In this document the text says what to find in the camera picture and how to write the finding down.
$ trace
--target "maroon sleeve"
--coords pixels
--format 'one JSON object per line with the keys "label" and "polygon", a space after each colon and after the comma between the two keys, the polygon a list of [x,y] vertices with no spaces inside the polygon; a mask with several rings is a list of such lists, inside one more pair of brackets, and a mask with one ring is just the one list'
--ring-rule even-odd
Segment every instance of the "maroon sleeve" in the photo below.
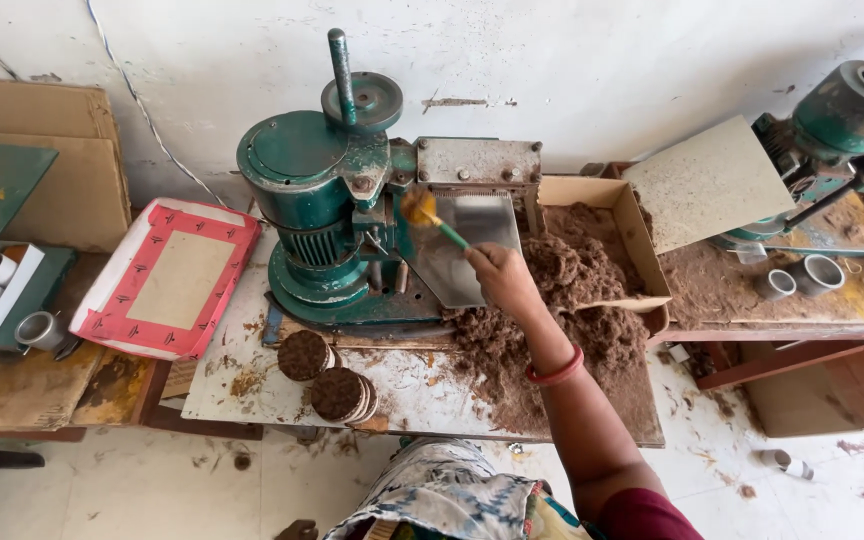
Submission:
{"label": "maroon sleeve", "polygon": [[641,487],[609,497],[595,525],[608,540],[702,540],[667,498]]}

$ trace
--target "white table top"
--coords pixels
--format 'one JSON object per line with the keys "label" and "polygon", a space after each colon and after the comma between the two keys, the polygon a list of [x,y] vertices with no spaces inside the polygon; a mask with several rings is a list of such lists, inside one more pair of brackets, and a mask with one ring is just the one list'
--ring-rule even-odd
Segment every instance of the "white table top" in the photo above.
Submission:
{"label": "white table top", "polygon": [[[306,386],[279,369],[278,352],[262,346],[269,303],[268,263],[279,241],[262,234],[212,341],[198,362],[183,418],[342,427],[320,418],[308,404]],[[468,381],[455,380],[455,353],[433,350],[339,350],[342,362],[368,377],[379,395],[378,411],[364,428],[378,432],[435,434],[465,438],[534,440],[497,427],[491,406],[474,396]]]}

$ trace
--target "green machine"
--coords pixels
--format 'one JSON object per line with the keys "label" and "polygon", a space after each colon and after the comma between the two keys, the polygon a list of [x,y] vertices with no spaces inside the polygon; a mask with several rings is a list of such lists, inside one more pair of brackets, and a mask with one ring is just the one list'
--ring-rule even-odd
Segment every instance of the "green machine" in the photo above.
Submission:
{"label": "green machine", "polygon": [[838,65],[796,105],[789,118],[764,113],[751,126],[796,202],[813,203],[726,233],[734,240],[767,240],[852,190],[864,192],[864,61]]}
{"label": "green machine", "polygon": [[328,32],[328,45],[334,80],[321,92],[321,111],[262,120],[236,151],[278,233],[269,260],[272,305],[347,334],[381,325],[382,336],[393,325],[437,323],[442,306],[484,305],[461,251],[410,230],[399,199],[415,183],[426,185],[439,215],[469,241],[521,249],[512,203],[540,181],[542,143],[389,140],[402,90],[378,73],[352,71],[342,30]]}

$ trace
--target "red bangle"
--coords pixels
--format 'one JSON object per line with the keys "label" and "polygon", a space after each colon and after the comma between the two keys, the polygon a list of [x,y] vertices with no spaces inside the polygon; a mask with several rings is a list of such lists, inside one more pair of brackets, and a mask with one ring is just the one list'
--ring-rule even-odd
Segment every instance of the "red bangle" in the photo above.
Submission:
{"label": "red bangle", "polygon": [[536,374],[536,366],[532,365],[532,362],[529,362],[529,365],[525,366],[525,377],[540,387],[551,387],[565,381],[586,359],[581,347],[573,343],[572,348],[575,349],[575,355],[565,364],[565,367],[559,369],[557,372],[545,375]]}

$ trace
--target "woman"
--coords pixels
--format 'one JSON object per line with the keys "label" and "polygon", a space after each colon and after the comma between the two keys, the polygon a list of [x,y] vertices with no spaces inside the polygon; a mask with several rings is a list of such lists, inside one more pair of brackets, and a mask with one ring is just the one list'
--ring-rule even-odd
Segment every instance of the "woman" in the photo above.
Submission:
{"label": "woman", "polygon": [[[470,442],[420,438],[325,539],[701,538],[583,368],[582,350],[546,309],[522,255],[497,244],[476,248],[465,257],[484,296],[509,313],[528,341],[527,376],[539,385],[579,519],[543,482],[497,473]],[[314,527],[297,521],[281,536],[315,538]]]}

